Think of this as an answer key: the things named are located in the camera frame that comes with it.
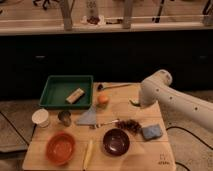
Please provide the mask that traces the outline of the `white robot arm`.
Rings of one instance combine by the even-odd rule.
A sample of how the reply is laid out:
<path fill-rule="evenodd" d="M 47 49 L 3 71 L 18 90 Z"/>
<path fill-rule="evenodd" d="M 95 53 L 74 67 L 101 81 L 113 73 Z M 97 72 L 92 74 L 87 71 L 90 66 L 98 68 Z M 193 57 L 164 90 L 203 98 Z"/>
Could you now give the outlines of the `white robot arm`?
<path fill-rule="evenodd" d="M 146 77 L 140 84 L 140 106 L 146 108 L 159 101 L 181 111 L 207 130 L 213 132 L 213 103 L 171 88 L 172 81 L 172 75 L 164 69 Z"/>

